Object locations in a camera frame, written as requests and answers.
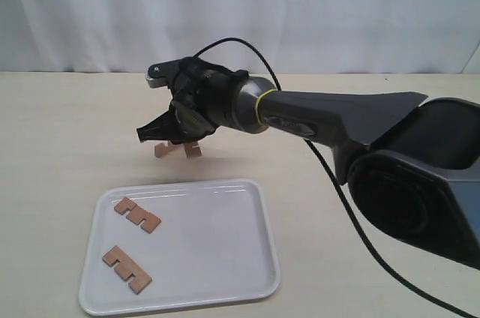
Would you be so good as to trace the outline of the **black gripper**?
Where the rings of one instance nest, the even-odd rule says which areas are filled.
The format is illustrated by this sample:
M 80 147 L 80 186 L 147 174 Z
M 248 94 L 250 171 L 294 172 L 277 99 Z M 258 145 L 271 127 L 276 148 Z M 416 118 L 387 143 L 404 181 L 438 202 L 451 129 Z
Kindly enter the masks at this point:
M 247 78 L 246 70 L 233 71 L 198 57 L 180 59 L 169 87 L 171 105 L 183 133 L 176 133 L 175 118 L 164 113 L 136 129 L 139 141 L 166 140 L 180 145 L 198 142 L 220 126 L 233 128 L 233 101 Z

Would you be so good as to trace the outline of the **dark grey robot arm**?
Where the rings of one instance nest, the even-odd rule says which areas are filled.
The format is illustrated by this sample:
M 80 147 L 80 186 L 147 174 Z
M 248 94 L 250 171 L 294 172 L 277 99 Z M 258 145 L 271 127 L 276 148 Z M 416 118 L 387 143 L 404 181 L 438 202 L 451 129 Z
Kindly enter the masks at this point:
M 275 128 L 331 149 L 334 175 L 363 216 L 408 245 L 479 267 L 479 105 L 405 91 L 280 91 L 246 70 L 185 57 L 153 64 L 172 96 L 140 141 L 198 141 L 226 127 Z

